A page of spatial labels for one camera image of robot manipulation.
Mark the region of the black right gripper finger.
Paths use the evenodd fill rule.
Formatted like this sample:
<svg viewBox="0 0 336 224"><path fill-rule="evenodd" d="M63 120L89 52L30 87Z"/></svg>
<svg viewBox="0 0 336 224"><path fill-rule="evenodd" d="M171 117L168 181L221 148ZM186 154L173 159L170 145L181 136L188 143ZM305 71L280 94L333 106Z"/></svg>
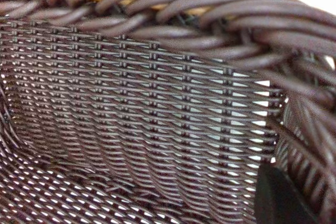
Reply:
<svg viewBox="0 0 336 224"><path fill-rule="evenodd" d="M318 222L290 178L269 164L258 169L255 218L257 223Z"/></svg>

